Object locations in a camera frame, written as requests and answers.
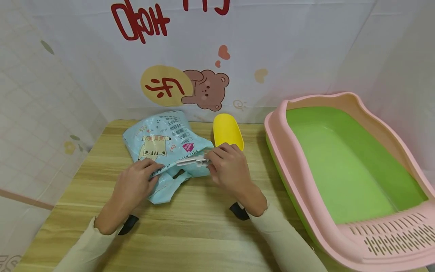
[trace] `cartoon bear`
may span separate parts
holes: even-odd
[[[181,99],[183,104],[196,104],[201,109],[218,111],[222,108],[225,97],[225,87],[230,79],[224,73],[215,74],[212,70],[186,70],[184,73],[190,78],[193,95]]]
[[[141,158],[150,158],[151,160],[156,161],[159,155],[167,156],[166,141],[168,140],[171,140],[171,138],[162,135],[143,136],[142,141],[144,144],[141,147],[141,151],[139,151],[139,157],[137,160],[140,160]]]

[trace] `white plastic clip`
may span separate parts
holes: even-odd
[[[177,161],[178,166],[190,165],[193,163],[196,163],[197,167],[201,167],[201,166],[208,166],[210,161],[207,159],[204,159],[204,155],[199,155],[199,156],[190,157],[187,159]]]

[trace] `white backdrop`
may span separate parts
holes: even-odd
[[[435,180],[433,1],[23,1],[108,120],[262,123],[282,99],[352,91]]]

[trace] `yellow circle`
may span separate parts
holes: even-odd
[[[164,65],[151,66],[141,78],[144,95],[160,106],[181,106],[181,98],[193,94],[189,77],[181,70]]]

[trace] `brown bear illustration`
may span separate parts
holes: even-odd
[[[193,95],[181,99],[183,104],[196,104],[201,109],[218,111],[222,108],[225,87],[230,79],[224,73],[215,74],[212,70],[186,70],[184,73],[193,85]]]

